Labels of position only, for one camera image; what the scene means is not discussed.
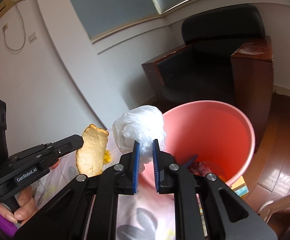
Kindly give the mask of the left hand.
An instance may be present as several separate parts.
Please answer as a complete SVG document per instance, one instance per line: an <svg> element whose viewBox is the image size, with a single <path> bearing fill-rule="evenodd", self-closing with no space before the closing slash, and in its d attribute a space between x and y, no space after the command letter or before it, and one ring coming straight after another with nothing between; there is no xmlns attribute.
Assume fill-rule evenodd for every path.
<svg viewBox="0 0 290 240"><path fill-rule="evenodd" d="M19 193L17 202L20 208L17 209L14 213L12 213L2 203L0 203L0 215L12 223L21 222L21 225L26 223L38 211L32 193L33 189L31 185Z"/></svg>

